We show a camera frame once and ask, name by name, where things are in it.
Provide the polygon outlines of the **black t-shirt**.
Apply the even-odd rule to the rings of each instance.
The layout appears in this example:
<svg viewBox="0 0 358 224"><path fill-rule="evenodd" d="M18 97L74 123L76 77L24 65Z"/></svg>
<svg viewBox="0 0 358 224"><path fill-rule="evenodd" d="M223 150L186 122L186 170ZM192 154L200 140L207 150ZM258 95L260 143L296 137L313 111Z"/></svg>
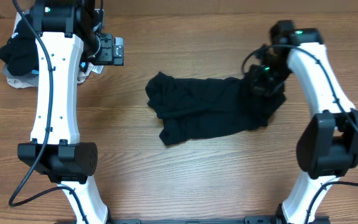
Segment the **black t-shirt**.
<svg viewBox="0 0 358 224"><path fill-rule="evenodd" d="M286 100L283 87L271 97L253 95L246 78L174 78L162 72L145 91L163 122L159 137L166 146L266 127Z"/></svg>

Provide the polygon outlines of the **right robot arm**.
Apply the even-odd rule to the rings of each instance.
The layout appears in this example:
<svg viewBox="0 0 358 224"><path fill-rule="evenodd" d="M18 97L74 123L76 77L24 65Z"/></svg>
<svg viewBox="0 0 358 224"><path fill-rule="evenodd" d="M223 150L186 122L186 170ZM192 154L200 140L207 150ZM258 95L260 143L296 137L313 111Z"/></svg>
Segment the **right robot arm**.
<svg viewBox="0 0 358 224"><path fill-rule="evenodd" d="M271 108L295 75L311 120L296 145L300 174L274 215L247 216L246 223L328 223L316 211L334 185L344 185L347 171L358 165L358 109L342 90L331 68L324 40L316 28L298 29L278 21L270 45L253 51L258 65L242 68L255 114Z"/></svg>

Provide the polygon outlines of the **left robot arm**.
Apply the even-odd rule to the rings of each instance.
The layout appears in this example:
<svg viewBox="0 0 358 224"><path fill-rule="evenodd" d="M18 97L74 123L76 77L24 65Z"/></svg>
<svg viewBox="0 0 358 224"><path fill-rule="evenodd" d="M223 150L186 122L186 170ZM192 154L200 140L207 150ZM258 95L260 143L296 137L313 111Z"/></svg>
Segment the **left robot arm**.
<svg viewBox="0 0 358 224"><path fill-rule="evenodd" d="M94 179L97 146L80 139L77 87L88 64L123 65L124 41L102 32L104 11L94 1L36 1L30 16L39 61L37 109L18 158L64 192L77 223L111 223Z"/></svg>

